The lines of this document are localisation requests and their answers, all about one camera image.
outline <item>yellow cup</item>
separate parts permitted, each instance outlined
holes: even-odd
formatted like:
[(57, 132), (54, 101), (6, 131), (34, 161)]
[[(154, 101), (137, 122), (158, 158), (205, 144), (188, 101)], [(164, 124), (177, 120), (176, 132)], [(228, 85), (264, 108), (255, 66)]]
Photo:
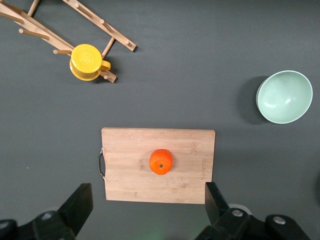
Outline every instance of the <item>yellow cup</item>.
[(99, 50), (90, 44), (80, 44), (71, 53), (70, 69), (78, 79), (94, 80), (101, 71), (110, 68), (110, 62), (102, 60)]

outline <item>wooden rack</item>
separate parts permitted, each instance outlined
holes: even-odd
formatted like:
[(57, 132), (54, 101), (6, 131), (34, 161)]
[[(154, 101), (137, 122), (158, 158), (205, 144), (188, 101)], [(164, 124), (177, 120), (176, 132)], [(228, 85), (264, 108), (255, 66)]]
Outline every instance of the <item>wooden rack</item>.
[[(105, 22), (104, 19), (98, 17), (79, 1), (63, 1), (111, 36), (110, 41), (101, 53), (102, 58), (104, 58), (108, 54), (110, 48), (112, 47), (115, 41), (118, 41), (131, 51), (133, 51), (136, 48), (136, 45), (132, 41), (123, 36), (115, 28), (113, 28), (107, 22)], [(4, 0), (0, 0), (0, 16), (10, 19), (22, 26), (24, 29), (20, 28), (19, 33), (41, 38), (47, 43), (57, 48), (53, 51), (55, 54), (67, 54), (70, 56), (74, 47), (32, 17), (39, 3), (40, 0), (34, 0), (28, 13), (25, 13), (18, 7), (6, 3)], [(117, 78), (116, 75), (107, 70), (102, 71), (100, 75), (104, 79), (109, 80), (112, 83), (115, 82)]]

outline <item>dark gray tabletop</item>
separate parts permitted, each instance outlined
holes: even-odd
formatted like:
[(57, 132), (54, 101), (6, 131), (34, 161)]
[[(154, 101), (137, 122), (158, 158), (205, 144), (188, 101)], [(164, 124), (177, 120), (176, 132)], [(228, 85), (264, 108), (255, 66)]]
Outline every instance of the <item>dark gray tabletop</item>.
[[(28, 11), (32, 0), (8, 0)], [(320, 239), (319, 1), (83, 1), (137, 44), (107, 55), (116, 83), (78, 80), (69, 57), (0, 18), (0, 219), (24, 224), (92, 183), (85, 239), (184, 240), (209, 224), (204, 205), (106, 201), (97, 169), (104, 127), (213, 129), (213, 181), (228, 203), (264, 220), (292, 217)], [(61, 0), (35, 19), (76, 46), (110, 37)], [(299, 120), (266, 121), (258, 86), (282, 70), (306, 75)]]

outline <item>wooden cutting board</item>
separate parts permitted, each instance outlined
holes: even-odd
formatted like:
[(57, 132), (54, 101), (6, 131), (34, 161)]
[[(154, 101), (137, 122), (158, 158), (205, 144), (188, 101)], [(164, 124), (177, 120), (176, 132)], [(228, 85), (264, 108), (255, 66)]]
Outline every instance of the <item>wooden cutting board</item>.
[[(205, 182), (212, 181), (214, 130), (103, 128), (107, 200), (205, 203)], [(149, 168), (151, 153), (167, 149), (172, 169), (157, 175)]]

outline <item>bowl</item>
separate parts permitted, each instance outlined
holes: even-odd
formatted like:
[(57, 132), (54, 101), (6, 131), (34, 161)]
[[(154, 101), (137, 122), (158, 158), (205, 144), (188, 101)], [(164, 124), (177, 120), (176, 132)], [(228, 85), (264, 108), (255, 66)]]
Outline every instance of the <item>bowl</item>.
[(286, 70), (262, 82), (256, 93), (256, 105), (270, 122), (288, 124), (305, 114), (312, 97), (308, 78), (300, 72)]

